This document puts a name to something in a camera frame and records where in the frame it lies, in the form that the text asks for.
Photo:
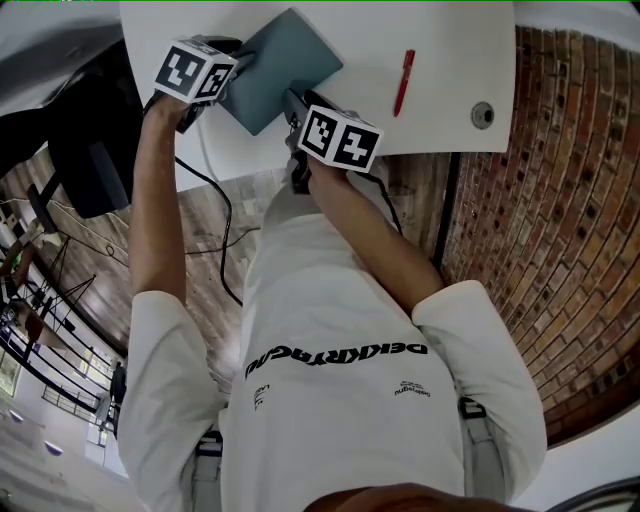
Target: white table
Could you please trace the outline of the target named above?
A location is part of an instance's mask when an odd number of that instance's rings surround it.
[[[120,7],[142,102],[168,41],[179,35],[247,40],[295,6],[333,48],[344,68],[316,90],[385,132],[379,154],[507,148],[515,80],[513,6],[501,3],[154,3]],[[416,50],[402,112],[393,117],[406,50]],[[487,101],[495,121],[479,130],[472,107]],[[252,136],[220,105],[186,134],[177,154],[200,172],[226,180],[284,167],[289,131],[280,116]],[[178,171],[178,188],[201,184]]]

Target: brick wall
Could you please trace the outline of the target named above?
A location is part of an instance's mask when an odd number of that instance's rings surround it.
[[[516,32],[509,148],[462,155],[443,273],[486,286],[555,444],[640,399],[640,54]]]

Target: white cube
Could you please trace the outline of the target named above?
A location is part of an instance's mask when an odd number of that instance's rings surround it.
[[[369,172],[383,135],[355,113],[312,105],[298,147],[326,165]]]
[[[202,41],[180,37],[171,41],[154,87],[186,103],[215,100],[237,64]]]

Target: shirt sleeve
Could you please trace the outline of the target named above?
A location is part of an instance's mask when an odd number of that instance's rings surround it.
[[[535,384],[484,287],[465,281],[420,302],[412,321],[439,348],[460,392],[481,404],[493,422],[508,498],[536,476],[547,448]]]
[[[164,292],[136,295],[118,445],[149,510],[191,510],[183,471],[223,406],[204,341],[182,303]]]

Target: gray notebook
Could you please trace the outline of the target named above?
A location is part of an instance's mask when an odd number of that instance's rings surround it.
[[[282,113],[287,87],[302,94],[342,68],[340,59],[293,9],[260,29],[238,54],[248,52],[256,52],[254,61],[229,85],[220,104],[252,135]]]

